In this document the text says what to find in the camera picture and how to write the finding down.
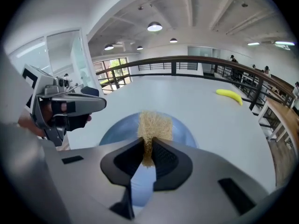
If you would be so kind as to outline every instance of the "black metal railing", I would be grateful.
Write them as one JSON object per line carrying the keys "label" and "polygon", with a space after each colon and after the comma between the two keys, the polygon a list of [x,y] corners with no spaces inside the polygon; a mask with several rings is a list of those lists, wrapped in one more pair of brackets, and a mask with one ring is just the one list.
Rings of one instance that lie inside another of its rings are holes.
{"label": "black metal railing", "polygon": [[[203,76],[197,74],[183,74],[177,73],[177,70],[197,70],[198,63],[212,64],[214,76]],[[142,73],[142,74],[127,74],[124,76],[115,75],[119,74],[120,69],[138,66],[139,71],[142,70],[169,70],[169,73]],[[262,107],[265,103],[265,97],[270,97],[271,99],[278,101],[288,107],[291,106],[294,95],[291,91],[287,90],[279,82],[266,76],[264,73],[254,70],[250,67],[205,56],[168,56],[168,57],[158,57],[145,60],[139,60],[131,62],[125,65],[120,65],[112,67],[100,72],[97,75],[111,72],[112,77],[107,78],[109,84],[113,84],[117,89],[120,88],[119,80],[123,80],[127,77],[139,77],[139,76],[182,76],[182,77],[198,77],[203,79],[210,79],[216,81],[222,81],[226,83],[233,84],[239,88],[243,93],[246,94],[247,98],[242,98],[245,102],[250,102],[250,110],[254,108],[255,105]],[[268,85],[278,88],[281,90],[285,96],[279,96],[275,93],[271,93]]]}

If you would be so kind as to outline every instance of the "ceiling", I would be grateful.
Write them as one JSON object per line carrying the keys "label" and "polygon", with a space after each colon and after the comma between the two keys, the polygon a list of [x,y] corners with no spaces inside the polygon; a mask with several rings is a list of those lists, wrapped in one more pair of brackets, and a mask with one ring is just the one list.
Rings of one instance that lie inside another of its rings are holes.
{"label": "ceiling", "polygon": [[226,34],[244,43],[294,39],[270,0],[136,0],[112,16],[89,42],[91,56],[107,43],[139,43],[155,34],[152,21],[169,29],[192,27]]}

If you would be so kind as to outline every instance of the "banana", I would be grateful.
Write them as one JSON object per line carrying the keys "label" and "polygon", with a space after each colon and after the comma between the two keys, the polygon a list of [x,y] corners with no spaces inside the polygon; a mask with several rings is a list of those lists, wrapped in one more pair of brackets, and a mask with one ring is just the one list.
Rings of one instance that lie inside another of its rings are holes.
{"label": "banana", "polygon": [[238,101],[240,105],[243,105],[241,96],[233,91],[218,89],[216,90],[216,94],[231,97],[234,100]]}

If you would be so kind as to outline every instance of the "loofah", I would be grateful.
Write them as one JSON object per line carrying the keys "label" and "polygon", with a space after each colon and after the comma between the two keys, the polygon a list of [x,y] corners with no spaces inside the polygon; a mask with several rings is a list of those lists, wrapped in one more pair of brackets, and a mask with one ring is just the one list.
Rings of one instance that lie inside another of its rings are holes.
{"label": "loofah", "polygon": [[144,154],[142,164],[151,167],[152,138],[157,137],[172,140],[172,120],[157,112],[142,111],[139,115],[138,137],[144,139]]}

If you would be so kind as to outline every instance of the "window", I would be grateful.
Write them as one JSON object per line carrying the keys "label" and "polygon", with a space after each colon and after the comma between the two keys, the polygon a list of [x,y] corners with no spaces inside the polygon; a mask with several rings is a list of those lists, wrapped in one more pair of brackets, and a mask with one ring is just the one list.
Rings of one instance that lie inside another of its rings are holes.
{"label": "window", "polygon": [[[112,67],[124,65],[126,63],[127,63],[127,59],[124,57],[124,58],[117,58],[113,60],[95,62],[93,65],[96,70],[96,73],[98,73],[100,71]],[[131,83],[131,77],[126,77],[126,78],[122,77],[122,76],[130,75],[128,68],[121,68],[121,69],[114,70],[114,74],[117,80],[117,84],[119,85],[120,88],[128,83]],[[111,92],[117,89],[111,71],[99,74],[98,80],[100,82],[100,85],[105,95],[110,94]]]}

